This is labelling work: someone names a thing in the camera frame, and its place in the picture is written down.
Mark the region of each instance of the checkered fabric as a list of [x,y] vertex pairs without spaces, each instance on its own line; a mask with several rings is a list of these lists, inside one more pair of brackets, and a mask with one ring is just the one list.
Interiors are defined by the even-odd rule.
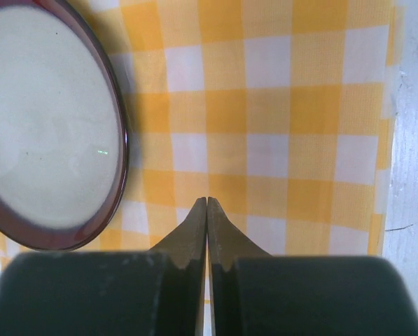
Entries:
[[[147,249],[201,196],[273,254],[378,254],[403,11],[394,0],[73,0],[134,129],[84,249]],[[21,249],[0,234],[0,269]]]

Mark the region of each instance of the milk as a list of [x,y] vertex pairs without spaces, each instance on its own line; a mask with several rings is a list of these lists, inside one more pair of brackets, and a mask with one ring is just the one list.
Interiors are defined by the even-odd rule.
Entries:
[[0,198],[50,229],[84,223],[116,174],[117,112],[88,49],[29,6],[0,9]]

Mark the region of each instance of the white surface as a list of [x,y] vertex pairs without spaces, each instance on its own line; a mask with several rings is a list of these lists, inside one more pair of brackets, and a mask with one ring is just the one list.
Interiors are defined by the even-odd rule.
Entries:
[[0,10],[4,202],[48,228],[92,217],[116,173],[116,118],[97,63],[70,28],[40,9]]
[[92,11],[101,12],[118,8],[120,6],[120,0],[89,0],[89,4]]
[[249,88],[290,86],[291,37],[275,36],[244,40],[246,84]]
[[377,150],[378,136],[338,135],[335,181],[372,186]]
[[173,133],[174,170],[207,173],[206,134]]
[[170,92],[204,89],[202,49],[199,45],[165,49],[167,82]]
[[146,213],[146,204],[143,202],[134,202],[123,200],[121,204],[122,211],[122,230],[139,232],[149,235],[148,214]]
[[248,237],[273,255],[285,254],[286,221],[260,216],[247,217]]
[[328,253],[347,256],[368,253],[369,232],[332,225]]
[[249,176],[288,176],[288,135],[248,134],[247,148]]
[[418,0],[404,0],[405,45],[383,256],[403,275],[418,308]]

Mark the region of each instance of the red bowl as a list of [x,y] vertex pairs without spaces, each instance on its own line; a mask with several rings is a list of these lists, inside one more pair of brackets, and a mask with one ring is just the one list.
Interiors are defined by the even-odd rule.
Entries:
[[119,154],[116,174],[100,209],[81,225],[68,229],[48,229],[21,217],[0,199],[0,231],[21,245],[37,250],[73,250],[93,240],[108,224],[122,197],[128,170],[128,131],[125,107],[116,76],[103,50],[85,20],[65,0],[0,0],[5,6],[34,6],[63,21],[90,51],[101,69],[116,112],[119,131]]

